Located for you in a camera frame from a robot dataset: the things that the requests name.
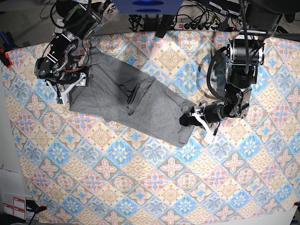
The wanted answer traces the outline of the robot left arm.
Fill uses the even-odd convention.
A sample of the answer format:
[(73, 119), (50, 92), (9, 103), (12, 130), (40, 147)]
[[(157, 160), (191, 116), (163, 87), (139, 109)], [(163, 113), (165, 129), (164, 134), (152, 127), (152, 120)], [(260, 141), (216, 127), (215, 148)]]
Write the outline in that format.
[[(264, 62), (264, 41), (275, 32), (284, 12), (271, 0), (250, 0), (247, 4), (241, 0), (239, 4), (244, 38), (231, 40), (227, 46), (217, 50), (206, 76), (208, 89), (219, 102), (193, 107), (181, 116), (180, 124), (183, 126), (203, 127), (226, 119), (243, 119), (247, 115), (251, 85), (256, 84), (258, 68)], [(222, 96), (211, 85), (211, 73), (223, 52), (227, 60), (225, 95)]]

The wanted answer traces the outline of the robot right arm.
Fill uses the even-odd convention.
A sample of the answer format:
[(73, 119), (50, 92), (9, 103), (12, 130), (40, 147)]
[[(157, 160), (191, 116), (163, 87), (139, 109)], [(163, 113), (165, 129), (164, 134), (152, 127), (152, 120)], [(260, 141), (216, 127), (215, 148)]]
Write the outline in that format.
[(80, 79), (81, 73), (87, 73), (87, 66), (79, 66), (73, 52), (79, 42), (101, 28), (117, 8), (111, 0), (86, 4), (58, 0), (52, 8), (63, 18), (62, 25), (54, 24), (62, 32), (49, 43), (49, 53), (37, 59), (34, 74), (52, 84), (72, 84)]

